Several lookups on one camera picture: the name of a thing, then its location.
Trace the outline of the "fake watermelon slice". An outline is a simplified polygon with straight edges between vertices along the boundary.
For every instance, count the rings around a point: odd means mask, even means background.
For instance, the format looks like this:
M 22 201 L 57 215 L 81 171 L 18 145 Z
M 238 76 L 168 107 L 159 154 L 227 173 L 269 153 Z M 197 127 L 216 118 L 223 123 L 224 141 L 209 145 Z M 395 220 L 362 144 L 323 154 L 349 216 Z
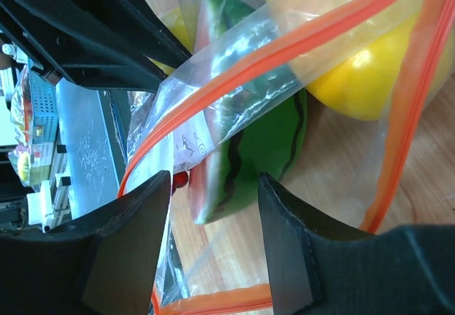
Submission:
M 195 50 L 254 11 L 242 0 L 202 0 Z M 254 202 L 260 173 L 280 180 L 300 155 L 306 132 L 306 91 L 269 107 L 207 155 L 190 171 L 188 199 L 195 223 L 213 223 Z

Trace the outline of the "orange yellow fake mango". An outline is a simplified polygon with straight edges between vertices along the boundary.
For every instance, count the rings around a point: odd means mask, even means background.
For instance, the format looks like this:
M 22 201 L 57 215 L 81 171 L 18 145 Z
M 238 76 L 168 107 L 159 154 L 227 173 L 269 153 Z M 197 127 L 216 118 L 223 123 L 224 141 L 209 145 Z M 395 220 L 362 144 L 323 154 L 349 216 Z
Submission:
M 316 4 L 320 10 L 323 5 L 330 5 L 332 8 L 335 0 L 302 0 Z M 396 14 L 397 6 L 392 5 L 380 15 L 366 21 L 359 27 L 359 31 L 354 36 L 344 34 L 335 41 L 353 40 L 365 37 L 366 32 L 371 40 L 371 31 L 367 30 L 367 24 L 376 25 L 379 30 L 379 17 L 388 14 Z M 362 121 L 375 121 L 380 118 L 382 109 L 397 79 L 401 62 L 405 56 L 410 39 L 410 32 L 417 20 L 418 13 L 413 13 L 410 17 L 402 19 L 401 23 L 391 28 L 388 32 L 375 38 L 366 47 L 345 58 L 339 60 L 340 55 L 336 55 L 337 65 L 332 65 L 330 70 L 328 64 L 321 69 L 319 64 L 320 54 L 317 52 L 323 48 L 317 48 L 305 55 L 299 55 L 288 62 L 295 76 L 306 85 L 309 93 L 319 102 L 328 108 L 340 112 L 341 114 L 359 119 Z M 445 83 L 452 69 L 454 59 L 454 31 L 446 40 L 441 59 L 437 66 L 437 71 L 433 78 L 429 94 L 434 94 Z

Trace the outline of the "clear zip top bag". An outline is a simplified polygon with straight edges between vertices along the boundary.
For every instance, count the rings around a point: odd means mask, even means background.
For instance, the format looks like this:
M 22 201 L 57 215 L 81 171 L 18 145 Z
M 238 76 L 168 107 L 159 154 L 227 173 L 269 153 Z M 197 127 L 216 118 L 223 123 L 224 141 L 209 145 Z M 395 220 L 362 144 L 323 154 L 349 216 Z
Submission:
M 154 314 L 454 313 L 454 0 L 178 0 L 138 110 Z

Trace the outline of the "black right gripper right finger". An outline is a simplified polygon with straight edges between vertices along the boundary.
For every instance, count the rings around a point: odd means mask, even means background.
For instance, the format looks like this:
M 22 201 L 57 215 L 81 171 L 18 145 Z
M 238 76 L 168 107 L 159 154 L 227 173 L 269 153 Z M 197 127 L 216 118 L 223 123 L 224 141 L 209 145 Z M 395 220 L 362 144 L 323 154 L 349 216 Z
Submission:
M 275 314 L 453 314 L 454 227 L 373 235 L 342 223 L 264 173 L 258 186 Z

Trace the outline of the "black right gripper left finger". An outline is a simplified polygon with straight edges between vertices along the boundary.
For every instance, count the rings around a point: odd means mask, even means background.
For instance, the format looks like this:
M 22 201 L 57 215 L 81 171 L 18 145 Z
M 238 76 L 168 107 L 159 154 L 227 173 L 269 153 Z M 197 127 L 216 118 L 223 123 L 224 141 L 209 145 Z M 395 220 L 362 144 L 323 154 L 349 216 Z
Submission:
M 160 171 L 47 233 L 1 235 L 2 314 L 147 314 L 168 214 Z

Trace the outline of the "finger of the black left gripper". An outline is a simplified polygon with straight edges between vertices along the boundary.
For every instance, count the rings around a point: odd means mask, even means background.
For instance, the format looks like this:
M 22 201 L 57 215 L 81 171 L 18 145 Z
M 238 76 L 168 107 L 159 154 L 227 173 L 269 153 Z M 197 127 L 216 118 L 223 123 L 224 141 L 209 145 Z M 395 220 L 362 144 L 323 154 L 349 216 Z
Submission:
M 51 73 L 91 90 L 156 92 L 161 68 L 71 0 L 1 0 L 1 29 Z
M 191 56 L 145 0 L 71 1 L 150 59 L 178 67 Z

